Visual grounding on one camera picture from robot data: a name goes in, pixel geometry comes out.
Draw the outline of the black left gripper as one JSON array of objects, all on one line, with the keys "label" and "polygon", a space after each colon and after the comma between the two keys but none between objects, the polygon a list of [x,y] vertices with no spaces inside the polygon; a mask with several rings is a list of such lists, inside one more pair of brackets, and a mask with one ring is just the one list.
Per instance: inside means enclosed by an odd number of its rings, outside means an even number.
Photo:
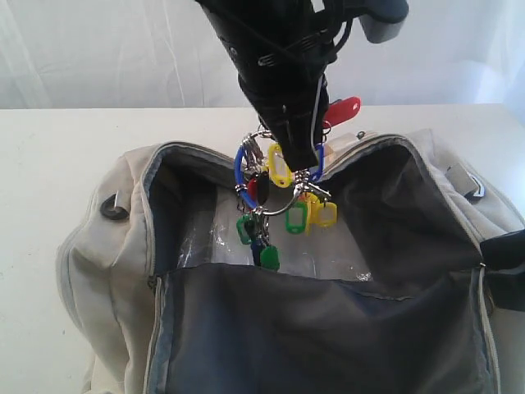
[{"label": "black left gripper", "polygon": [[363,15],[398,23],[406,1],[201,1],[238,72],[243,93],[280,145],[288,167],[318,165],[328,109],[324,73]]}]

